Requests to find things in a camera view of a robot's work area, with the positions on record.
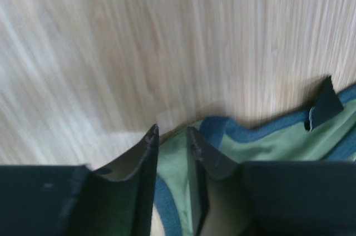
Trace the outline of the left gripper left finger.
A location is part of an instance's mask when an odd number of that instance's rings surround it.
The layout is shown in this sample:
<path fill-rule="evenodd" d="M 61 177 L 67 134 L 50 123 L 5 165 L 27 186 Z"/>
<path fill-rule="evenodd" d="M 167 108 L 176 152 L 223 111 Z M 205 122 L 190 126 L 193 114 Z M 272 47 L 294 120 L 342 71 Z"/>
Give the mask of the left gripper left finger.
<path fill-rule="evenodd" d="M 1 166 L 2 235 L 149 235 L 159 128 L 105 166 Z"/>

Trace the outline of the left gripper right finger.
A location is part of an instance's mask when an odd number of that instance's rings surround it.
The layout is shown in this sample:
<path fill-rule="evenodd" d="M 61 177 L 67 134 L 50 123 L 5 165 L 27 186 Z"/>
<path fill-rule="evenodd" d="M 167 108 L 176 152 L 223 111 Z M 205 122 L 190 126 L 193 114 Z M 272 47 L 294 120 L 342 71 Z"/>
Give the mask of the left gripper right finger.
<path fill-rule="evenodd" d="M 194 235 L 354 235 L 355 163 L 237 163 L 187 131 Z"/>

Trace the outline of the green tank top blue trim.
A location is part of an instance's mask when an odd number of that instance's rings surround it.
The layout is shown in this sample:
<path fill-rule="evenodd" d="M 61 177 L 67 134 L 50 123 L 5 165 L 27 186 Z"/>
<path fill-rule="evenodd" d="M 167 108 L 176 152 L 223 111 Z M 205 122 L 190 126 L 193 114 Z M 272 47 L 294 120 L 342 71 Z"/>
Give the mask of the green tank top blue trim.
<path fill-rule="evenodd" d="M 337 95 L 343 110 L 319 125 L 315 106 L 246 129 L 226 116 L 193 124 L 215 148 L 234 161 L 355 160 L 355 86 Z M 166 235 L 191 235 L 187 176 L 187 131 L 168 138 L 159 149 L 154 205 Z"/>

